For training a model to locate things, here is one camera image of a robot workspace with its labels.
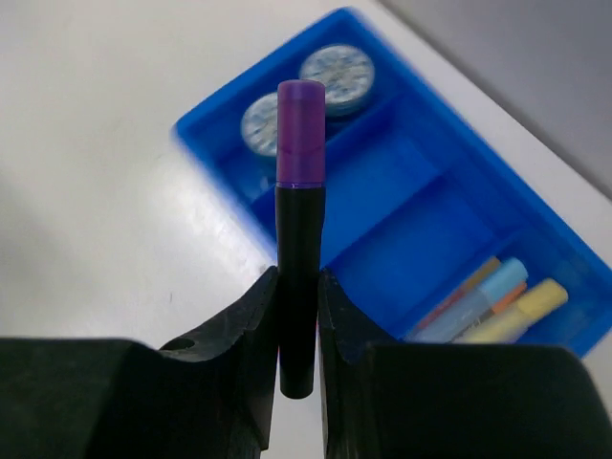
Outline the light blue highlighter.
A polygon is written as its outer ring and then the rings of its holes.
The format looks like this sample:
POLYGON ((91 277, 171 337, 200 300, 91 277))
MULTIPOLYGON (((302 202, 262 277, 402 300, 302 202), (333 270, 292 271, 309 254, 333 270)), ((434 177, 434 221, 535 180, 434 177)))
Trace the light blue highlighter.
POLYGON ((419 342, 452 341, 482 314, 525 282, 527 277, 527 269, 520 260, 515 257, 507 259, 411 339, 419 342))

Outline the orange cap peach highlighter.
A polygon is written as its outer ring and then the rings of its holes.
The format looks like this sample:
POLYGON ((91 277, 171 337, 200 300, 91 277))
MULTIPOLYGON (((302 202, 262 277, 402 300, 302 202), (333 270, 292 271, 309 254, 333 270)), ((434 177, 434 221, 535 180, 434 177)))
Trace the orange cap peach highlighter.
POLYGON ((436 305, 424 318, 422 318, 412 330, 412 334, 416 334, 417 332, 425 329, 435 318, 441 315, 456 301, 465 296, 475 286, 493 273, 500 264, 501 262, 497 257, 490 258, 467 279, 465 279, 458 287, 456 287, 444 300, 436 305))

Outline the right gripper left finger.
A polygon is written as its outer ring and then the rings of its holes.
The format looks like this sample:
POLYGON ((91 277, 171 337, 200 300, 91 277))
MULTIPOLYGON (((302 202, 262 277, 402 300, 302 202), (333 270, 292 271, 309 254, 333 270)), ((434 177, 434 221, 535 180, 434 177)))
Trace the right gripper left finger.
POLYGON ((3 339, 5 458, 256 458, 270 442, 276 268, 160 349, 3 339))

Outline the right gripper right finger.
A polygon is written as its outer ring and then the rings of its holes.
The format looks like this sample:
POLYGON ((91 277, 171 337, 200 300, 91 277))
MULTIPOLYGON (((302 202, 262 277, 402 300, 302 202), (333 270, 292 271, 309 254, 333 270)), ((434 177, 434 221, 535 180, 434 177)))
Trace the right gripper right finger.
POLYGON ((556 346, 393 339, 323 272, 319 371, 328 458, 607 458, 611 422, 556 346))

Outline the pale yellow highlighter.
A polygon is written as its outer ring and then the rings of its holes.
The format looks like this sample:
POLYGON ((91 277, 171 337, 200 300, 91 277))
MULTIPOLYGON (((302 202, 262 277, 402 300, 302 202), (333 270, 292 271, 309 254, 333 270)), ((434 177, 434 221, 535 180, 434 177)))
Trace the pale yellow highlighter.
POLYGON ((461 344, 512 343, 532 325, 568 301, 567 291, 547 278, 512 302, 504 311, 486 319, 455 339, 461 344))

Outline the clear orange highlighter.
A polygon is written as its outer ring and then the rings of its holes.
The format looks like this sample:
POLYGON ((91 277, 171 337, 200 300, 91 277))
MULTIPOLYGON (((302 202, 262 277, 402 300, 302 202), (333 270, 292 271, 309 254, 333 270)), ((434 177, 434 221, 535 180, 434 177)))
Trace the clear orange highlighter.
POLYGON ((527 284, 525 282, 521 282, 516 287, 514 287, 509 293, 503 296, 500 300, 498 300, 495 304, 491 306, 489 310, 484 312, 478 319, 480 323, 493 317, 497 314, 503 312, 510 304, 512 304, 515 300, 517 300, 527 289, 527 284))

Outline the black purple highlighter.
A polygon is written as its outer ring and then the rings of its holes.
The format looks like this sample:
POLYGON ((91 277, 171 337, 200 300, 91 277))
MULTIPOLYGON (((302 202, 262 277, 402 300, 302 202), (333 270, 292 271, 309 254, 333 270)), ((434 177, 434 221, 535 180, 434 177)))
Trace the black purple highlighter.
POLYGON ((325 89, 311 80, 278 85, 275 227, 280 389, 313 391, 317 285, 325 213, 325 89))

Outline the blue plastic sorting tray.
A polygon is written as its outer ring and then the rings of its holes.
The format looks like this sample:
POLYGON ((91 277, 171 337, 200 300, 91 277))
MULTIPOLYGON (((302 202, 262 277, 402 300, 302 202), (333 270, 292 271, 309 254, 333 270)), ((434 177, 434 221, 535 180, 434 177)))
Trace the blue plastic sorting tray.
POLYGON ((241 119, 338 44, 369 55, 376 77, 358 112, 329 118, 325 107, 321 265, 389 335, 413 341, 480 266, 515 257, 528 272, 522 295, 547 278, 569 295, 516 341, 589 351, 611 328, 610 269, 353 11, 330 13, 205 99, 178 137, 275 236, 276 156, 251 152, 241 119))

